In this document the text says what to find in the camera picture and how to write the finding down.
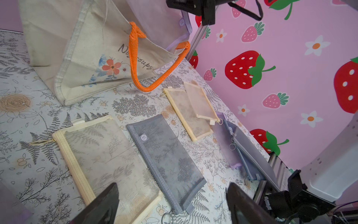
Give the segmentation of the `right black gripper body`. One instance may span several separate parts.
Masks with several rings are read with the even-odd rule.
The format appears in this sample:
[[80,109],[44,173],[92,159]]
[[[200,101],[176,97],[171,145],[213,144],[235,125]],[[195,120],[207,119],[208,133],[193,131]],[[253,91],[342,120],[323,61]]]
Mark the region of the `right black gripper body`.
[[258,1],[255,1],[258,6],[259,15],[254,14],[253,12],[233,3],[233,1],[223,0],[166,0],[166,4],[169,8],[179,9],[190,14],[201,16],[202,25],[214,25],[215,24],[215,9],[216,6],[222,4],[228,4],[230,7],[237,9],[239,12],[255,19],[256,21],[261,21],[263,19],[263,10],[261,4]]

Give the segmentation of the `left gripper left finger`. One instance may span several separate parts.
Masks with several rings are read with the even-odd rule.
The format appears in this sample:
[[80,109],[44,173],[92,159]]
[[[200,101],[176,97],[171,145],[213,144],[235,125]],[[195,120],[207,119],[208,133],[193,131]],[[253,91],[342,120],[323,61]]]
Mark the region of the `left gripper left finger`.
[[118,205],[118,187],[111,183],[69,224],[114,224]]

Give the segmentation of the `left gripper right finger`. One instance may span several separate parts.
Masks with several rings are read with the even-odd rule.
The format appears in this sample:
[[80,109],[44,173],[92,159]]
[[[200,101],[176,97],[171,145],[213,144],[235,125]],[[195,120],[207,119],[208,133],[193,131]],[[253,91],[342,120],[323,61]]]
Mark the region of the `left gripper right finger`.
[[226,188],[226,200],[232,224],[277,224],[277,221],[236,183],[230,183]]

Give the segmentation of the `dark blue mesh pouch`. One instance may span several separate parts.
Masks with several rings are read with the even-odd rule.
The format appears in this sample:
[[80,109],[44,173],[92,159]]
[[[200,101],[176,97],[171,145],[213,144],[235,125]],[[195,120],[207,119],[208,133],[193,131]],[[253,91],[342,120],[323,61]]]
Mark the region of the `dark blue mesh pouch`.
[[207,181],[165,118],[159,114],[127,130],[174,214],[192,214],[193,200]]

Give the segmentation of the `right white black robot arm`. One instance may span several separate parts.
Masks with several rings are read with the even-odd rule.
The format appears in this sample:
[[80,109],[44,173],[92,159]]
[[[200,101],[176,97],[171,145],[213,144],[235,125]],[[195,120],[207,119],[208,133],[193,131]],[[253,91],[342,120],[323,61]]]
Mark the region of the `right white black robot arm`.
[[356,1],[167,1],[201,27],[192,66],[266,155],[329,207],[358,180]]

